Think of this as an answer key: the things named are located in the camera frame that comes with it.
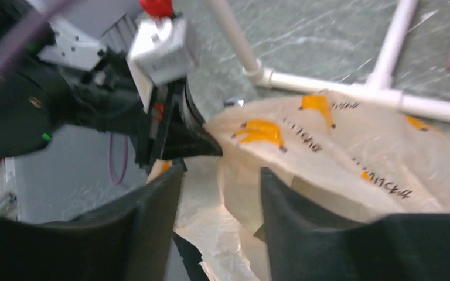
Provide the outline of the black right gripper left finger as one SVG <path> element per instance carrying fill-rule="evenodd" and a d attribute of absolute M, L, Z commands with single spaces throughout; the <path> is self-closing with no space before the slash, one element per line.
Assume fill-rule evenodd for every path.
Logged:
<path fill-rule="evenodd" d="M 163 280 L 183 168 L 70 221 L 0 216 L 0 280 Z"/>

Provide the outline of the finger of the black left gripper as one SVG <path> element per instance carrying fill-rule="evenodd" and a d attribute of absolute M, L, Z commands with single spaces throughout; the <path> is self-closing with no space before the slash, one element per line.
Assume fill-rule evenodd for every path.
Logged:
<path fill-rule="evenodd" d="M 162 150 L 163 160 L 222 156 L 218 142 L 204 129 L 204 118 L 192 100 L 188 80 L 171 83 L 172 110 Z"/>

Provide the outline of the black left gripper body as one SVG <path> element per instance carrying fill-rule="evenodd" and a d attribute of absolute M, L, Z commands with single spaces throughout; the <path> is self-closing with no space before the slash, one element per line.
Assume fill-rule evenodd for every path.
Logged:
<path fill-rule="evenodd" d="M 63 111 L 66 123 L 129 136 L 135 162 L 151 166 L 157 159 L 174 157 L 171 122 L 176 110 L 179 82 L 156 86 L 149 91 L 149 110 L 130 75 L 126 52 L 104 52 L 91 71 L 60 66 L 60 74 L 71 88 Z"/>

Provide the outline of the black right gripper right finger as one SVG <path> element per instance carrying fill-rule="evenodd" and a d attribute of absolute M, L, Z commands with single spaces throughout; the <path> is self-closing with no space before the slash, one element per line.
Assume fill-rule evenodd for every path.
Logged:
<path fill-rule="evenodd" d="M 345 219 L 261 169 L 272 280 L 450 280 L 450 214 Z"/>

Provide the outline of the translucent orange plastic bag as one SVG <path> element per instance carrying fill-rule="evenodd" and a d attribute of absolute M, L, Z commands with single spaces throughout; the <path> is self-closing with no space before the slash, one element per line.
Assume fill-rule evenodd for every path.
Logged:
<path fill-rule="evenodd" d="M 272 280 L 261 169 L 345 219 L 450 214 L 450 137 L 334 91 L 225 109 L 205 124 L 220 157 L 188 162 L 175 232 L 211 280 Z"/>

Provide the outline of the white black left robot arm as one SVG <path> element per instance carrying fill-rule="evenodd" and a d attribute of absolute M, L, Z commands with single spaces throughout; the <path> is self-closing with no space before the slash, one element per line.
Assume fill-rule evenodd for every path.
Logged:
<path fill-rule="evenodd" d="M 0 1 L 0 43 L 33 9 L 23 1 Z M 220 156 L 220 145 L 203 129 L 185 78 L 150 90 L 150 110 L 122 54 L 98 53 L 93 70 L 62 67 L 39 57 L 57 43 L 44 25 L 16 52 L 17 40 L 0 48 L 0 158 L 38 152 L 64 125 L 129 136 L 140 166 L 157 159 Z"/>

